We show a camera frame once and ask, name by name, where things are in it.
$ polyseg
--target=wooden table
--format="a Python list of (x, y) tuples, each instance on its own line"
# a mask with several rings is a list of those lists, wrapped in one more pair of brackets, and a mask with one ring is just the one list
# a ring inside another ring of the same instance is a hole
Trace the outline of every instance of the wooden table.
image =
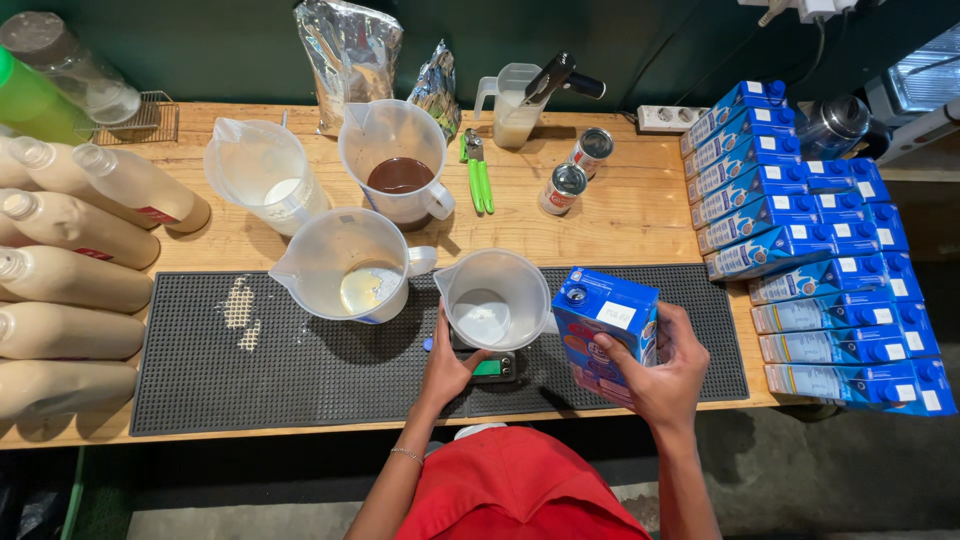
[[(200, 231), (171, 235), (162, 227), (154, 230), (162, 243), (155, 272), (268, 270), (286, 250), (279, 234), (245, 210), (228, 204), (209, 187), (204, 177), (204, 148), (214, 119), (280, 121), (289, 109), (288, 128), (295, 133), (310, 159), (317, 178), (333, 207), (367, 203), (337, 156), (336, 141), (314, 135), (318, 114), (313, 107), (226, 105), (188, 103), (180, 105), (180, 140), (126, 146), (153, 160), (161, 168), (203, 196), (212, 206), (210, 222)], [(464, 115), (461, 129), (476, 128), (490, 140), (492, 112), (479, 121)], [(637, 136), (633, 125), (618, 114), (547, 112), (533, 139), (517, 152), (486, 144), (496, 213), (476, 216), (470, 200), (467, 167), (459, 163), (459, 144), (447, 152), (444, 185), (458, 202), (453, 215), (435, 220), (420, 232), (407, 234), (412, 246), (437, 248), (438, 265), (447, 266), (473, 250), (501, 247), (522, 253), (540, 266), (572, 264), (665, 264), (701, 262), (690, 225), (684, 172), (678, 139), (674, 136)], [(548, 214), (538, 195), (553, 168), (563, 161), (584, 129), (599, 126), (616, 140), (607, 166), (590, 182), (587, 193), (564, 217)], [(733, 319), (746, 368), (750, 399), (710, 402), (701, 409), (769, 406), (803, 403), (767, 391), (763, 361), (750, 318), (750, 302), (739, 284), (730, 289)], [(145, 319), (147, 310), (138, 314)], [(136, 356), (130, 363), (139, 362)], [(42, 421), (0, 423), (0, 449), (41, 446), (72, 446), (121, 442), (203, 439), (251, 435), (276, 435), (338, 430), (399, 428), (402, 422), (352, 424), (315, 428), (216, 431), (149, 437), (130, 437), (132, 403), (118, 411), (88, 412)], [(586, 411), (540, 412), (484, 418), (451, 418), (441, 425), (477, 424), (494, 421), (544, 420), (552, 418), (631, 414), (622, 408)]]

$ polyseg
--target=tin can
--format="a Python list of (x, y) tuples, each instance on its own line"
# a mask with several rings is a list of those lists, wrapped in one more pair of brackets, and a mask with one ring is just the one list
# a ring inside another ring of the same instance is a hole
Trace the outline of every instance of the tin can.
[(587, 173), (584, 169), (576, 163), (561, 163), (553, 169), (550, 180), (540, 193), (540, 204), (554, 215), (563, 215), (585, 189)]
[(590, 128), (580, 135), (567, 162), (580, 165), (587, 178), (593, 178), (597, 169), (613, 153), (613, 135), (603, 128)]

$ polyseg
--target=silver bracelet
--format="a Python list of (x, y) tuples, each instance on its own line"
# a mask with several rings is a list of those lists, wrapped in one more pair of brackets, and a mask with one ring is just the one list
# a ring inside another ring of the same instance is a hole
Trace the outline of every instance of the silver bracelet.
[(402, 448), (391, 448), (390, 452), (400, 452), (401, 454), (409, 455), (410, 457), (413, 457), (416, 461), (420, 462), (420, 467), (423, 466), (423, 460), (418, 455), (410, 452), (409, 450), (404, 450)]

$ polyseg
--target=measuring jug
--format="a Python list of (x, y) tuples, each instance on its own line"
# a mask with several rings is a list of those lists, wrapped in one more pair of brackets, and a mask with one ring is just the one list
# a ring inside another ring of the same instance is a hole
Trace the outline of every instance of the measuring jug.
[(437, 270), (433, 280), (450, 326), (471, 347), (513, 351), (543, 332), (558, 332), (546, 279), (518, 253), (477, 250)]
[[(401, 231), (426, 227), (446, 219), (456, 202), (440, 183), (446, 163), (446, 139), (430, 114), (405, 101), (381, 99), (345, 104), (344, 125), (337, 140), (340, 161), (360, 184), (374, 210), (396, 223)], [(386, 193), (367, 185), (377, 165), (394, 158), (412, 158), (426, 165), (433, 180), (406, 193)]]
[(306, 222), (268, 274), (318, 317), (378, 324), (407, 303), (407, 278), (436, 265), (436, 249), (408, 248), (389, 219), (342, 208)]
[(221, 197), (287, 236), (330, 208), (300, 141), (274, 122), (217, 118), (204, 174)]
[(527, 141), (546, 107), (547, 97), (537, 105), (521, 107), (524, 90), (540, 68), (532, 63), (508, 63), (496, 77), (480, 79), (477, 99), (473, 104), (473, 119), (480, 119), (480, 110), (487, 96), (493, 100), (493, 144), (500, 148), (520, 148)]

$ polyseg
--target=rubber bar mat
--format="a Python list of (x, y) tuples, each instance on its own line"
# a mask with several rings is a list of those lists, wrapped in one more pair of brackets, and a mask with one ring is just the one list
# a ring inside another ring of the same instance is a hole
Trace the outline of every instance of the rubber bar mat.
[[(710, 352), (701, 401), (750, 397), (726, 289), (703, 264), (594, 268), (686, 307)], [(554, 293), (569, 273), (541, 270)], [(307, 313), (266, 272), (157, 273), (130, 434), (403, 420), (439, 298), (432, 275), (411, 278), (403, 311), (365, 325)], [(573, 383), (557, 335), (516, 351), (516, 369), (516, 382), (468, 387), (444, 416), (616, 406)]]

